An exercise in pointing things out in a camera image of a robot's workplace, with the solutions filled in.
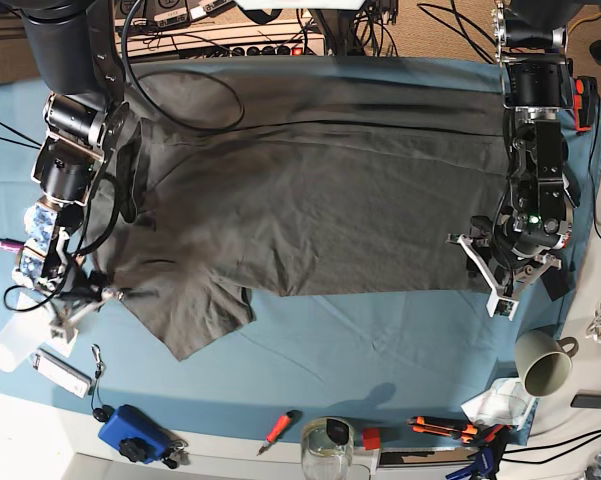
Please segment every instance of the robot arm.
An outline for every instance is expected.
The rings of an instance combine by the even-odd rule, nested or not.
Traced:
[[[81,239],[75,251],[69,249],[70,237],[86,228],[84,207],[100,182],[117,184],[106,168],[128,105],[124,69],[114,43],[113,6],[111,0],[8,0],[8,4],[21,11],[38,69],[52,90],[43,110],[46,139],[31,174],[44,195],[25,215],[29,238],[12,276],[17,285],[45,295],[38,306],[53,307],[57,304],[52,299],[62,301],[51,332],[70,342],[75,323],[86,312],[119,296],[102,275],[87,276],[82,269],[85,255],[102,242],[82,247]],[[111,227],[119,206],[115,202]]]
[[[514,0],[511,7],[519,15],[501,3],[494,11],[510,163],[507,187],[493,220],[473,217],[470,236],[449,238],[469,257],[470,271],[489,284],[489,314],[510,319],[524,288],[550,267],[561,268],[551,251],[567,245],[576,207],[563,172],[567,147],[557,119],[560,109],[573,108],[567,31],[556,19],[568,21],[581,5],[556,0],[546,4],[565,8],[547,15],[545,2]],[[516,53],[513,48],[527,51]],[[494,272],[489,269],[491,260]]]

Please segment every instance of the glass jar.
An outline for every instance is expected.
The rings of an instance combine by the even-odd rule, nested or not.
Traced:
[[[353,427],[321,417],[302,429],[302,471],[307,480],[344,480],[353,460]]]

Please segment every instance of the blue box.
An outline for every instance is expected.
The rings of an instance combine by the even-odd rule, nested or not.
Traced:
[[[122,405],[116,409],[100,429],[98,437],[118,451],[121,442],[128,443],[137,439],[134,443],[141,445],[141,449],[147,455],[143,462],[145,464],[160,460],[171,443],[169,436],[160,427],[131,405]]]

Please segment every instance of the blue tablecloth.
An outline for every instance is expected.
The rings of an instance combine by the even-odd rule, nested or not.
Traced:
[[[281,68],[270,59],[185,64],[218,71]],[[284,64],[290,75],[339,75],[498,91],[496,67],[425,59],[301,58]],[[0,86],[0,120],[43,139],[41,109],[48,93],[41,81]],[[582,263],[591,227],[586,166],[592,135],[576,136],[563,117],[569,163],[583,189],[566,268]],[[601,130],[598,135],[601,145]],[[39,196],[29,180],[36,151],[0,142],[0,237],[23,238],[22,216]],[[601,148],[593,161],[599,176]],[[2,304],[11,284],[13,255],[0,251],[0,329],[10,317]],[[557,326],[572,294],[551,302],[541,282],[525,295],[515,321],[489,318],[486,295],[409,292],[278,298],[254,292],[257,321],[178,363],[120,304],[106,305],[81,323],[69,362],[92,375],[91,343],[107,364],[101,397],[114,406],[137,406],[166,428],[262,439],[275,419],[294,408],[303,419],[285,436],[298,441],[306,420],[322,415],[353,419],[355,426],[384,426],[385,446],[435,446],[435,437],[405,426],[413,415],[458,416],[460,405],[498,376],[514,371],[513,344],[520,331]],[[0,392],[89,413],[78,399],[29,365],[0,371]]]

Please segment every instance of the small red part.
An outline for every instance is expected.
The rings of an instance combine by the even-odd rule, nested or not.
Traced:
[[[362,443],[365,450],[378,450],[381,446],[380,429],[366,428],[362,432]]]

